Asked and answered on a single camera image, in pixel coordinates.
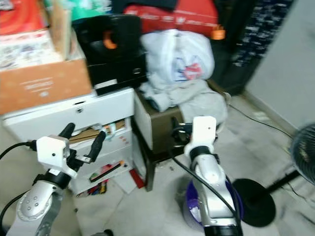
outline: red bag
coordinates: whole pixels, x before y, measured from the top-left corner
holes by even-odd
[[[142,32],[178,29],[211,37],[218,24],[218,12],[211,0],[178,0],[174,11],[152,6],[132,4],[125,14],[137,15],[142,19]]]

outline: tiled floor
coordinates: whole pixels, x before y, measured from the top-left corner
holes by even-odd
[[[232,103],[253,116],[254,108],[242,97],[234,97]],[[282,133],[230,110],[215,150],[231,179],[246,177],[268,185],[282,177],[290,166],[290,156],[286,151],[289,144],[290,139]],[[183,155],[178,158],[188,164]],[[98,199],[96,197],[95,201],[91,198],[95,205],[101,204],[102,207],[93,208],[86,214],[89,204],[79,206],[78,219],[83,235],[97,232],[103,223],[104,228],[112,229],[117,236],[202,236],[203,233],[191,229],[182,217],[181,207],[189,180],[190,176],[173,161],[166,161],[157,168],[154,189],[149,193],[144,189],[135,189],[126,195],[118,190],[114,182],[110,182],[108,194],[111,196],[105,194]],[[284,190],[274,194],[274,199],[278,211],[275,222],[265,228],[243,223],[245,236],[314,235],[315,225],[306,222],[300,212],[309,219],[315,219],[315,210]],[[97,222],[94,221],[95,216],[100,217]]]
[[[234,97],[232,103],[253,116],[254,108],[242,97]],[[2,127],[0,137],[1,150],[14,143]],[[282,133],[230,110],[225,129],[215,143],[215,151],[231,179],[246,177],[268,185],[282,177],[290,164],[286,151],[289,144],[289,138]],[[179,159],[188,164],[183,155]],[[19,149],[6,156],[0,163],[0,208],[26,190],[38,172],[42,172],[42,168],[34,154]],[[108,192],[104,195],[73,198],[78,208],[78,222],[73,211],[75,206],[67,195],[51,235],[76,236],[80,227],[83,236],[105,228],[112,229],[116,236],[202,236],[203,233],[185,223],[181,212],[189,180],[190,176],[173,161],[166,161],[157,168],[154,189],[149,193],[135,189],[127,195],[109,181]],[[302,178],[296,182],[296,185],[307,185]],[[307,186],[307,191],[314,192],[314,189],[310,184]],[[243,224],[245,236],[314,235],[315,209],[311,205],[285,190],[279,190],[273,196],[277,206],[274,223],[265,228]],[[12,208],[6,222],[12,221],[13,212]]]

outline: cardboard box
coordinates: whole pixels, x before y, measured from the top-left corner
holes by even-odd
[[[84,59],[0,72],[0,114],[88,94]]]

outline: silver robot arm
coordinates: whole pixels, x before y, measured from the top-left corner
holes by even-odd
[[[215,138],[216,119],[195,117],[190,142],[184,149],[185,155],[191,159],[190,169],[213,187],[235,210],[233,199],[226,187],[224,170],[213,155]],[[237,220],[224,202],[197,179],[194,178],[193,184],[198,192],[201,219],[206,235],[242,235],[239,233],[241,231],[238,231]]]
[[[69,148],[74,124],[69,124],[59,136],[50,135],[36,141],[38,161],[48,171],[38,175],[31,190],[18,201],[16,217],[7,236],[48,236],[59,213],[63,190],[84,163],[94,162],[105,140],[101,131],[95,138],[88,155],[78,156]]]

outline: orange tag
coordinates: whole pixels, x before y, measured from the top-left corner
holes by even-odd
[[[222,26],[217,25],[214,27],[212,33],[211,33],[211,38],[213,40],[221,40],[225,38],[225,30],[223,29]]]

